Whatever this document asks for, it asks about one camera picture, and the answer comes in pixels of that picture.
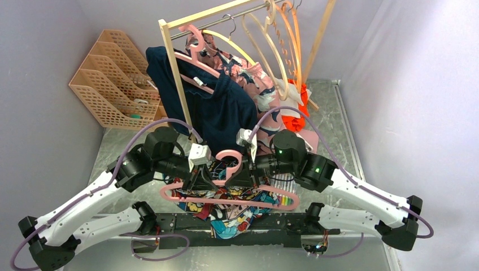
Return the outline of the comic print shorts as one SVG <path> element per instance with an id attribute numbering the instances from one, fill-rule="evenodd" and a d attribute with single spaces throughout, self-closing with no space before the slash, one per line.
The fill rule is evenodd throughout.
<path id="1" fill-rule="evenodd" d="M 218 191 L 192 191 L 174 189 L 172 197 L 194 197 L 235 199 L 253 202 L 280 204 L 276 194 L 244 187 L 220 187 Z M 211 203 L 177 202 L 176 205 L 186 213 L 203 221 L 210 222 L 211 236 L 216 239 L 232 239 L 249 229 L 251 224 L 270 213 L 270 208 L 256 206 L 238 206 Z"/>

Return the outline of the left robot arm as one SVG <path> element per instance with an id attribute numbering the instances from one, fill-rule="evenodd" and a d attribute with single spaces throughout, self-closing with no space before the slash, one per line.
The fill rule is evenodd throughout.
<path id="1" fill-rule="evenodd" d="M 196 165 L 208 163 L 212 154 L 205 143 L 191 146 L 188 156 L 176 155 L 177 132 L 161 126 L 143 144 L 131 140 L 125 151 L 88 187 L 57 209 L 41 217 L 19 221 L 38 270 L 58 270 L 75 255 L 117 235 L 146 236 L 158 231 L 157 216 L 146 202 L 111 216 L 96 214 L 116 199 L 151 182 L 155 173 L 187 180 Z"/>

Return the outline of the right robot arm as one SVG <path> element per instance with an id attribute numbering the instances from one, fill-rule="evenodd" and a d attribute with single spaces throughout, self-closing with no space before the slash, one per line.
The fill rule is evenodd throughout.
<path id="1" fill-rule="evenodd" d="M 246 154 L 238 158 L 238 166 L 227 169 L 226 185 L 252 187 L 262 177 L 289 174 L 302 188 L 339 196 L 359 207 L 340 209 L 311 203 L 304 219 L 310 233 L 353 230 L 378 236 L 386 245 L 401 251 L 413 249 L 420 238 L 421 198 L 396 196 L 352 176 L 337 162 L 310 152 L 305 140 L 291 131 L 280 131 L 271 142 L 271 154 L 257 155 L 252 131 L 240 129 L 236 143 L 246 148 Z"/>

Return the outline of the pink patterned shorts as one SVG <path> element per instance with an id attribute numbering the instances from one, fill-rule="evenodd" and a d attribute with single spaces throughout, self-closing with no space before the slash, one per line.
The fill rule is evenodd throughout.
<path id="1" fill-rule="evenodd" d="M 265 115 L 267 111 L 280 105 L 278 91 L 272 79 L 263 71 L 260 63 L 248 61 L 219 49 L 211 34 L 203 33 L 202 36 L 204 47 L 197 53 L 198 60 L 219 73 L 224 71 L 254 101 L 258 120 L 264 119 L 256 134 L 258 153 L 270 153 L 270 141 L 275 134 L 285 128 L 279 110 L 272 111 L 268 116 Z"/>

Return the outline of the navy blue shorts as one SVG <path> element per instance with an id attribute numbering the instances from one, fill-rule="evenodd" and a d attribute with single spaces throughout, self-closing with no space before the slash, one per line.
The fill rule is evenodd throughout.
<path id="1" fill-rule="evenodd" d="M 167 116 L 184 121 L 166 48 L 147 48 L 146 60 L 146 72 L 158 88 Z M 212 154 L 222 150 L 244 152 L 245 149 L 237 144 L 236 136 L 240 129 L 251 130 L 258 122 L 254 101 L 224 71 L 215 77 L 181 59 L 177 60 L 177 65 L 181 75 L 197 77 L 213 91 L 208 93 L 189 82 L 182 82 L 193 128 L 206 141 Z"/>

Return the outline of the pack of coloured markers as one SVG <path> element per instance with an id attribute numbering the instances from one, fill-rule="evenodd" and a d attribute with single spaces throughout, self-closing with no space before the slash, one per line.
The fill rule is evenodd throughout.
<path id="1" fill-rule="evenodd" d="M 290 193 L 296 194 L 296 183 L 294 182 L 294 176 L 290 173 L 279 174 L 275 177 L 276 187 L 288 191 Z M 285 194 L 278 196 L 281 199 L 281 205 L 287 206 L 293 202 L 292 198 L 286 196 Z"/>

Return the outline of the orange cloth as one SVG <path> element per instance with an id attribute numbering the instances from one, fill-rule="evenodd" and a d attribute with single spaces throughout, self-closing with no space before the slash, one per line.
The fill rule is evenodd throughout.
<path id="1" fill-rule="evenodd" d="M 297 92 L 296 81 L 293 79 L 288 79 L 289 92 L 286 100 L 280 100 L 280 106 L 288 106 L 299 110 L 307 117 L 309 117 L 308 112 L 308 101 L 311 96 L 310 89 L 307 88 L 306 84 L 301 85 L 301 92 Z M 299 132 L 306 126 L 305 118 L 295 110 L 281 109 L 281 117 L 286 129 L 291 130 L 292 132 Z"/>

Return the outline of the pink mat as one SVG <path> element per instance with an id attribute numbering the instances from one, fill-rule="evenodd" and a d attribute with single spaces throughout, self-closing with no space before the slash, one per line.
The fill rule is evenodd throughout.
<path id="1" fill-rule="evenodd" d="M 298 132 L 298 134 L 305 140 L 305 143 L 308 146 L 308 151 L 317 154 L 318 144 L 320 141 L 318 135 L 314 131 L 306 129 L 301 130 Z"/>

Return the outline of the peach plastic file organizer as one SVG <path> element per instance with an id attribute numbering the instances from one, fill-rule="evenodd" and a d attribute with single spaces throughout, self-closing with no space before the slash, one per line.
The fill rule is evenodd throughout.
<path id="1" fill-rule="evenodd" d="M 105 29 L 69 82 L 104 128 L 141 130 L 167 118 L 147 61 L 126 33 Z"/>

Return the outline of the wooden clothes rack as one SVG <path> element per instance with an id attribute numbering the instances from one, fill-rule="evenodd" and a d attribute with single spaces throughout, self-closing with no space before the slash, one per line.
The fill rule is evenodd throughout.
<path id="1" fill-rule="evenodd" d="M 182 59 L 186 62 L 189 62 L 190 64 L 199 67 L 210 74 L 212 74 L 215 77 L 219 77 L 219 72 L 215 71 L 214 69 L 206 66 L 205 64 L 200 63 L 197 60 L 196 52 L 201 51 L 201 49 L 204 46 L 204 40 L 202 38 L 201 30 L 196 28 L 193 23 L 198 20 L 202 20 L 205 18 L 209 18 L 213 15 L 217 14 L 223 14 L 226 11 L 239 7 L 242 5 L 245 5 L 249 3 L 249 1 L 231 1 L 213 8 L 209 8 L 207 10 L 197 12 L 192 15 L 188 15 L 183 18 L 176 19 L 174 21 L 167 22 L 163 19 L 158 20 L 160 30 L 162 32 L 163 36 L 163 41 L 164 45 L 167 51 L 167 55 L 169 58 L 169 63 L 172 69 L 173 73 L 173 78 L 177 87 L 177 92 L 178 96 L 180 99 L 181 107 L 185 116 L 186 123 L 188 125 L 191 125 L 191 118 L 190 118 L 190 112 L 188 108 L 188 104 L 185 98 L 184 94 L 184 87 L 182 84 L 182 79 L 183 77 L 181 76 L 178 65 L 177 65 L 177 60 Z M 291 29 L 288 21 L 288 16 L 287 12 L 281 10 L 280 15 L 283 18 L 283 21 L 285 23 L 285 26 L 287 27 L 289 31 L 289 37 L 291 40 L 291 44 L 293 45 L 294 49 L 294 56 L 295 56 L 295 61 L 296 65 L 293 66 L 293 71 L 292 75 L 296 79 L 297 83 L 297 92 L 301 91 L 301 86 L 303 83 L 306 82 L 306 80 L 309 77 L 309 73 L 311 72 L 313 63 L 316 58 L 316 54 L 319 50 L 319 47 L 321 45 L 324 33 L 326 31 L 326 28 L 328 26 L 330 17 L 332 15 L 333 9 L 335 7 L 336 1 L 327 1 L 325 10 L 323 12 L 321 22 L 319 25 L 319 28 L 316 33 L 316 37 L 311 49 L 311 52 L 308 57 L 308 62 L 305 68 L 302 68 L 302 54 L 301 54 L 301 34 L 299 31 L 299 26 L 295 25 L 294 29 Z M 268 27 L 270 25 L 275 24 L 275 18 L 276 18 L 276 1 L 264 1 L 262 4 L 250 8 L 248 10 L 244 10 L 238 14 L 235 14 L 234 17 L 238 16 L 249 16 L 251 17 L 254 22 L 258 25 L 259 29 L 262 31 L 263 36 L 266 38 L 270 48 L 272 49 L 273 53 L 275 54 L 275 58 L 277 60 L 278 66 L 280 68 L 281 76 L 282 79 L 285 81 L 286 80 L 286 70 L 285 66 L 283 63 L 283 59 L 280 57 L 280 53 L 276 49 L 275 45 L 272 42 L 271 37 L 268 34 Z M 198 46 L 192 48 L 191 52 L 193 53 L 192 56 L 185 56 L 182 54 L 177 54 L 174 52 L 173 45 L 172 45 L 172 40 L 175 40 L 179 37 L 185 36 L 188 33 L 192 33 L 198 36 Z"/>

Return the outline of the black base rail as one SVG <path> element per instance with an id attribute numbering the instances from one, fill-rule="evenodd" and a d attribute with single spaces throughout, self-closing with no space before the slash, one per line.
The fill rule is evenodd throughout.
<path id="1" fill-rule="evenodd" d="M 306 213 L 266 213 L 233 220 L 203 220 L 187 213 L 158 213 L 155 221 L 143 223 L 135 233 L 145 236 L 170 234 L 171 237 L 160 239 L 161 249 L 180 247 L 186 243 L 183 236 L 189 239 L 192 247 L 282 245 L 299 248 L 304 236 L 337 235 L 340 230 L 326 229 L 318 218 Z"/>

